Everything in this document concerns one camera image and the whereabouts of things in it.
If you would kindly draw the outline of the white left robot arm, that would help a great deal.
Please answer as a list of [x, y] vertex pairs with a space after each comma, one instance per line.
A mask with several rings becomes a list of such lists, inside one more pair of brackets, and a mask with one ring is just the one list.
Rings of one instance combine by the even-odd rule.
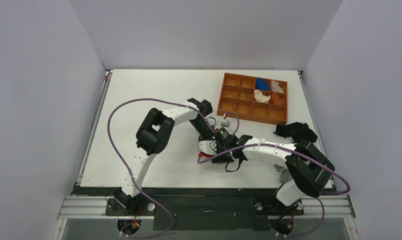
[[167, 110], [158, 110], [154, 107], [148, 111], [136, 132], [136, 146], [141, 151], [136, 153], [135, 160], [131, 164], [123, 161], [129, 171], [129, 179], [121, 186], [127, 196], [119, 200], [118, 208], [125, 215], [136, 212], [138, 201], [133, 197], [141, 193], [146, 173], [154, 157], [166, 148], [174, 127], [189, 122], [199, 134], [199, 142], [213, 138], [213, 128], [206, 120], [206, 117], [213, 112], [209, 101], [190, 98], [183, 104], [167, 101], [164, 103], [174, 107]]

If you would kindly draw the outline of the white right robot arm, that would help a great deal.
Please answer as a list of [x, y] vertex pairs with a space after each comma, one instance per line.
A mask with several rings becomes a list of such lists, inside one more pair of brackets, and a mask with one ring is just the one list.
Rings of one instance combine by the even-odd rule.
[[216, 158], [232, 157], [239, 164], [262, 161], [289, 172], [289, 181], [283, 183], [271, 199], [271, 207], [278, 214], [286, 212], [300, 198], [319, 197], [335, 170], [323, 153], [307, 140], [277, 144], [250, 135], [236, 137], [223, 127], [215, 131], [214, 139], [219, 146]]

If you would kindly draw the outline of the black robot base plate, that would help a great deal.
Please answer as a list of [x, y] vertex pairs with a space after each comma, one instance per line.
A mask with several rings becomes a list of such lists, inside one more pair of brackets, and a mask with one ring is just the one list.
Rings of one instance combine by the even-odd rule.
[[75, 186], [75, 196], [103, 197], [104, 215], [117, 217], [119, 230], [134, 234], [151, 219], [153, 230], [255, 232], [295, 228], [295, 217], [308, 217], [318, 210], [323, 217], [325, 202], [302, 198], [290, 206], [279, 203], [270, 189], [146, 188], [145, 194], [125, 196], [117, 187]]

